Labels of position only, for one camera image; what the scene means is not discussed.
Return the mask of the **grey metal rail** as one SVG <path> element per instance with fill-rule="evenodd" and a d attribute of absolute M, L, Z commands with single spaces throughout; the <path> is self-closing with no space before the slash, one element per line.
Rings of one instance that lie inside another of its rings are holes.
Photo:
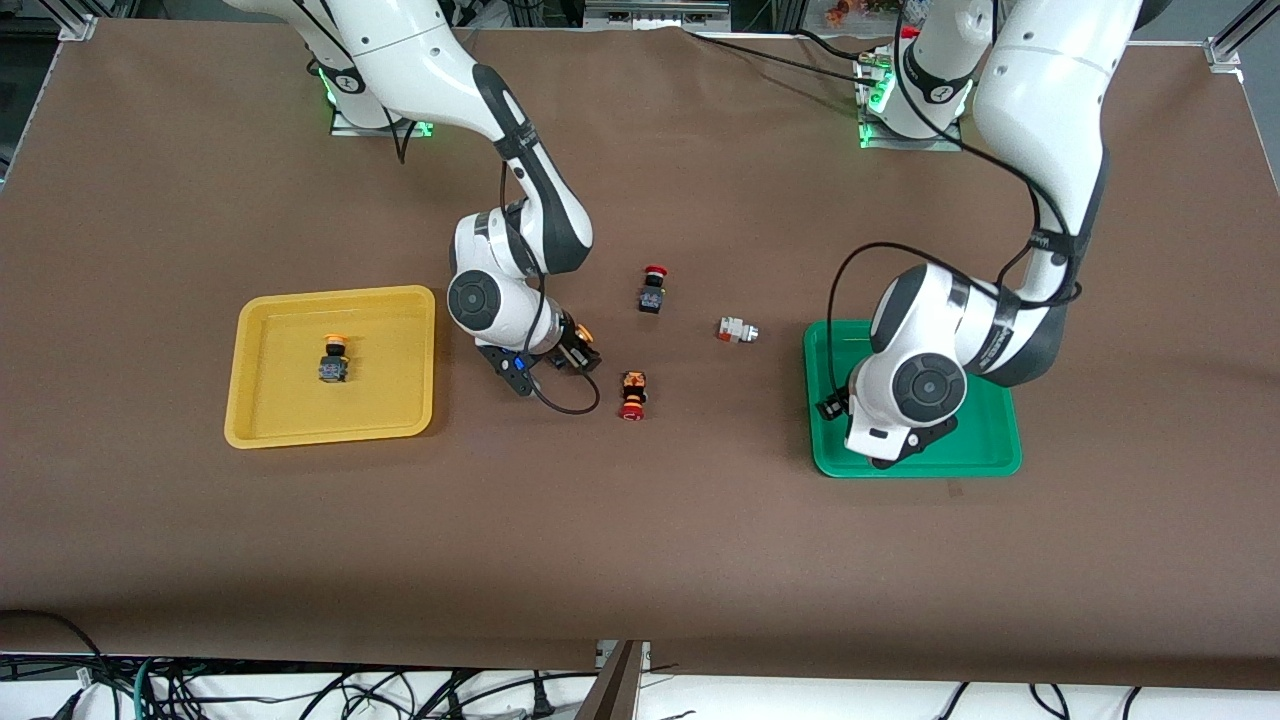
<path fill-rule="evenodd" d="M 732 31 L 730 0 L 584 0 L 585 29 Z"/>

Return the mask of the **aluminium corner frame profile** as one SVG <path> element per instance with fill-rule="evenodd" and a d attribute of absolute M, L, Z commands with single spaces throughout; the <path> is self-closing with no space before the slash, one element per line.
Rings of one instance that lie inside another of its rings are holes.
<path fill-rule="evenodd" d="M 1204 55 L 1215 74 L 1236 73 L 1240 50 L 1271 20 L 1280 18 L 1280 0 L 1249 0 L 1216 35 L 1204 41 Z"/>

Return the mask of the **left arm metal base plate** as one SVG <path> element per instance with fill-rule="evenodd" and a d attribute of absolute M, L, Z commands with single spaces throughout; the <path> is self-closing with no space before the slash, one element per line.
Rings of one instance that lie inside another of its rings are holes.
<path fill-rule="evenodd" d="M 869 79 L 870 85 L 860 86 L 855 97 L 858 104 L 858 135 L 863 149 L 960 152 L 961 149 L 941 138 L 909 138 L 892 132 L 881 117 L 881 111 L 896 90 L 896 74 L 892 69 L 892 47 L 881 45 L 870 51 L 858 54 L 852 61 L 854 77 Z"/>

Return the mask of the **yellow plastic tray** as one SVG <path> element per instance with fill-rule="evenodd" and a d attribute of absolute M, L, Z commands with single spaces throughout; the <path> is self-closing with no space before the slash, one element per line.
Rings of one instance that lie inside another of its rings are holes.
<path fill-rule="evenodd" d="M 436 302 L 420 284 L 251 300 L 236 331 L 224 436 L 236 448 L 411 437 L 433 419 Z M 349 342 L 324 383 L 324 337 Z"/>

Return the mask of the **aluminium frame post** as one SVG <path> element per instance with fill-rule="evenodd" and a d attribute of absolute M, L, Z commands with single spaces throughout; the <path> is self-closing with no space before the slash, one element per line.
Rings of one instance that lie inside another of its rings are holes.
<path fill-rule="evenodd" d="M 598 641 L 599 673 L 573 720 L 634 720 L 643 675 L 652 669 L 646 641 Z"/>

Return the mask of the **green plastic tray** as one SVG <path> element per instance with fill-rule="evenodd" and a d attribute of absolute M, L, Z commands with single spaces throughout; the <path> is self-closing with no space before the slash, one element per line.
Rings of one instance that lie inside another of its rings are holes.
<path fill-rule="evenodd" d="M 968 379 L 966 398 L 955 418 L 957 427 L 922 454 L 881 470 L 845 448 L 849 419 L 824 419 L 817 404 L 832 388 L 826 366 L 826 323 L 810 324 L 803 336 L 803 355 L 809 402 L 812 456 L 815 466 L 841 480 L 890 480 L 929 478 L 1010 477 L 1021 465 L 1021 441 L 1009 389 L 984 378 Z"/>

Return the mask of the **brown table cover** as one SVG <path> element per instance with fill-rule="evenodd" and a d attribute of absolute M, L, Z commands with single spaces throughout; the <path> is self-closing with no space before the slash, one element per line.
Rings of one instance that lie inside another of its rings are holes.
<path fill-rule="evenodd" d="M 443 318 L 424 433 L 232 448 L 241 309 L 442 290 L 500 163 L 461 129 L 406 165 L 332 137 L 288 27 L 102 22 L 0 192 L 0 609 L 111 653 L 588 667 L 635 638 L 681 673 L 1280 688 L 1280 196 L 1198 47 L 1114 77 L 1084 292 L 1015 392 L 1020 470 L 863 483 L 810 459 L 803 333 L 836 266 L 896 240 L 992 275 L 1027 191 L 860 149 L 836 81 L 677 29 L 472 50 L 595 225 L 548 286 L 596 338 L 602 406 L 513 396 Z"/>

